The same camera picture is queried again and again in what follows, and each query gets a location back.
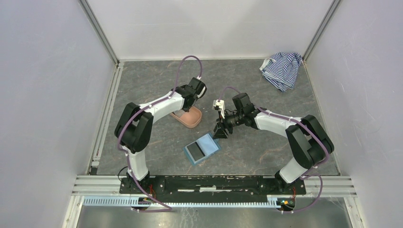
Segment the black credit card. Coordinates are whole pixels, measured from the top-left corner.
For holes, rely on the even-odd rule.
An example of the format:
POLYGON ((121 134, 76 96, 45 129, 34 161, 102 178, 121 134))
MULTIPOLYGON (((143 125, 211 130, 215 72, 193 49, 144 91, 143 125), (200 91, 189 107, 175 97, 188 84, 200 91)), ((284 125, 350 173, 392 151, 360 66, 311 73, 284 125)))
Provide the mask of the black credit card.
POLYGON ((197 162, 205 157, 204 152, 202 151, 201 147, 197 142, 193 142, 186 146, 186 150, 190 156, 190 158, 197 162))

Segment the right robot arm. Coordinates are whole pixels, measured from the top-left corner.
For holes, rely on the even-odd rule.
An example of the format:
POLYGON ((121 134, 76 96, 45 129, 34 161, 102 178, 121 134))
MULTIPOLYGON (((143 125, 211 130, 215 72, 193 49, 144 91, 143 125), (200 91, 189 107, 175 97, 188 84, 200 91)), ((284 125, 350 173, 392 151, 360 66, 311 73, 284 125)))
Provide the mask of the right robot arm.
POLYGON ((235 105, 232 111, 225 108, 223 100, 213 101, 213 109, 219 114, 213 138, 226 139, 234 127, 240 125, 287 138, 293 157, 276 173, 274 181, 276 191, 281 194, 292 190, 295 180, 325 163, 335 150, 330 137, 313 115, 299 118, 276 114, 253 104, 247 93, 234 96, 232 101, 235 105))

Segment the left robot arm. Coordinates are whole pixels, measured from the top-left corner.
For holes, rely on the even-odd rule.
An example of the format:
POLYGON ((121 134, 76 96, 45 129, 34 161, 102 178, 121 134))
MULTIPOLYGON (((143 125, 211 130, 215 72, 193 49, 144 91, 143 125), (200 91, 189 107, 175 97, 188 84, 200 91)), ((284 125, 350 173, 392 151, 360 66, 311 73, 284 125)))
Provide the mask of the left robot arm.
POLYGON ((187 128, 196 127, 202 113, 194 104, 206 91, 207 86, 199 78, 193 77, 188 84, 176 86, 154 101, 141 105, 128 103, 125 106, 114 134, 118 139, 117 148, 125 154, 127 161, 127 183, 137 193, 145 193, 149 189, 149 170, 144 150, 150 142, 153 124, 171 115, 187 128))

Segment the teal card holder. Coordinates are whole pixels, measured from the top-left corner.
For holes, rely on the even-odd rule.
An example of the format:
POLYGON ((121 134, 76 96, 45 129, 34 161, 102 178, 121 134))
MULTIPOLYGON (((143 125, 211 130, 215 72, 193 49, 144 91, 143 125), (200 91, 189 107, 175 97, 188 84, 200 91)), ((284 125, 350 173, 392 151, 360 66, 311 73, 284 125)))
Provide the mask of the teal card holder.
POLYGON ((221 150, 221 146, 218 144, 218 139, 213 139, 213 135, 211 133, 207 133, 207 134, 203 135, 202 137, 195 140, 194 142, 197 142, 199 144, 199 146, 201 147, 202 151, 205 154, 205 157, 197 162, 194 162, 190 158, 190 156, 186 150, 187 145, 184 146, 184 148, 183 148, 184 154, 186 155, 186 157, 188 158, 188 160, 190 161, 190 163, 193 166, 201 163, 202 161, 206 160, 207 158, 211 157, 213 154, 215 154, 216 152, 221 150))

